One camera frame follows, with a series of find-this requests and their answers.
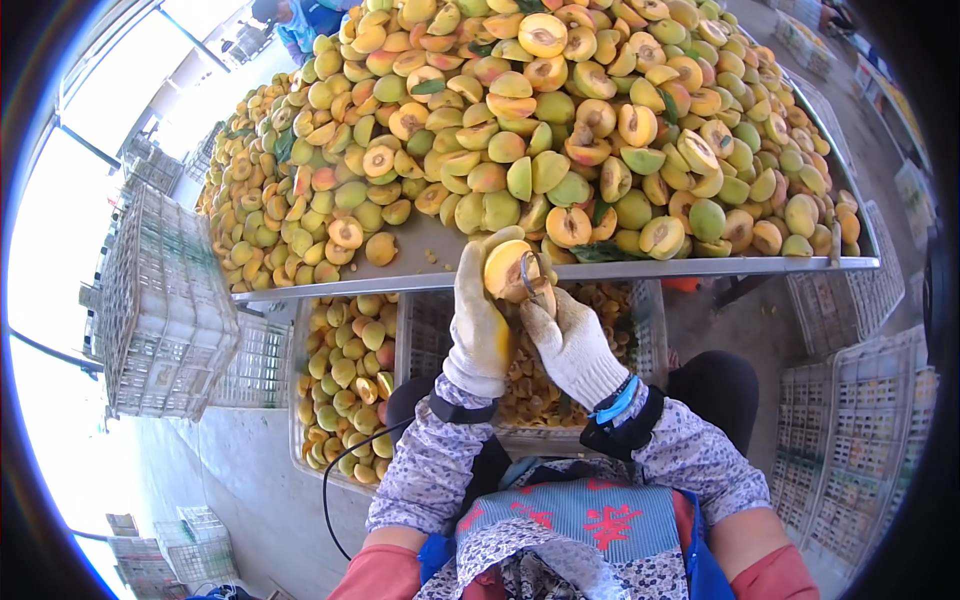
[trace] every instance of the work glove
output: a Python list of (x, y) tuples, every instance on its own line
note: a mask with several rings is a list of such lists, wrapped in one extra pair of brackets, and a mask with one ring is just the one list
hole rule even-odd
[(533, 302), (520, 318), (550, 379), (589, 412), (630, 376), (610, 350), (596, 313), (555, 287), (557, 320)]
[(491, 400), (507, 389), (516, 339), (484, 289), (483, 269), (490, 251), (517, 239), (523, 239), (522, 228), (504, 228), (483, 242), (467, 243), (453, 284), (453, 349), (444, 360), (444, 374), (464, 392)]

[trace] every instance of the concrete floor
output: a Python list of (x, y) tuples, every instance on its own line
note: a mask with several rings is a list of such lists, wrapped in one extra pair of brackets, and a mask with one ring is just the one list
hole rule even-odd
[[(740, 23), (778, 61), (818, 85), (842, 124), (858, 172), (863, 199), (879, 205), (905, 277), (919, 271), (923, 257), (914, 248), (904, 210), (893, 185), (897, 153), (869, 108), (852, 95), (852, 67), (842, 58), (827, 81), (802, 69), (773, 38), (775, 13), (751, 0), (729, 0)], [(838, 57), (841, 49), (828, 40)], [(276, 44), (265, 62), (249, 65), (270, 73), (282, 64)], [(196, 191), (178, 186), (178, 200), (192, 206)], [(761, 400), (748, 458), (769, 473), (776, 447), (780, 370), (805, 360), (803, 337), (782, 278), (774, 278), (719, 313), (712, 310), (723, 280), (707, 281), (694, 295), (667, 291), (669, 343), (687, 360), (705, 349), (726, 349), (748, 358), (760, 380)], [(918, 323), (910, 293), (883, 332)], [(326, 532), (321, 480), (293, 467), (286, 411), (208, 409), (201, 423), (135, 420), (142, 470), (137, 473), (147, 502), (140, 523), (176, 516), (176, 506), (207, 504), (230, 530), (236, 560), (248, 590), (266, 595), (282, 587), (300, 599), (324, 597), (346, 570)], [(331, 521), (350, 554), (364, 537), (369, 499), (331, 486)]]

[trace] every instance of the worker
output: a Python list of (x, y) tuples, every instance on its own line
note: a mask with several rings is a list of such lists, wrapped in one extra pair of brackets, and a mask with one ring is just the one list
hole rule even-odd
[(522, 325), (550, 379), (590, 413), (581, 442), (604, 455), (511, 464), (490, 424), (511, 329), (482, 272), (522, 235), (465, 247), (453, 348), (430, 389), (417, 382), (415, 405), (409, 384), (391, 396), (387, 421), (405, 407), (415, 418), (329, 598), (819, 598), (743, 456), (759, 392), (741, 358), (701, 354), (662, 392), (620, 365), (592, 309), (554, 288), (556, 320), (526, 301)]
[(340, 31), (346, 11), (360, 0), (255, 0), (253, 18), (273, 25), (277, 36), (297, 66), (313, 56), (317, 35), (332, 36)]

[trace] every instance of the red sleeve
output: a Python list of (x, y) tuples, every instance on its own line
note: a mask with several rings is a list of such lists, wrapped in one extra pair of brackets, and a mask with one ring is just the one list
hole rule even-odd
[(411, 600), (420, 591), (417, 553), (380, 543), (361, 550), (327, 600)]
[(792, 543), (751, 564), (730, 587), (736, 600), (820, 600), (820, 590)]

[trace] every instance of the black wrist strap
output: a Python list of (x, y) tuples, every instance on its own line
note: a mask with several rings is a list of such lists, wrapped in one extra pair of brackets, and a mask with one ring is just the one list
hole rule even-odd
[(592, 417), (580, 434), (580, 444), (621, 461), (632, 461), (634, 450), (650, 443), (653, 429), (663, 414), (663, 399), (664, 394), (659, 388), (649, 386), (647, 401), (638, 415), (619, 427), (613, 427), (612, 421), (598, 425), (596, 417)]
[(437, 416), (437, 419), (444, 423), (457, 423), (461, 425), (476, 425), (479, 423), (490, 422), (493, 415), (496, 415), (496, 398), (493, 404), (484, 408), (464, 408), (456, 404), (450, 404), (443, 398), (437, 396), (437, 390), (430, 391), (430, 411)]

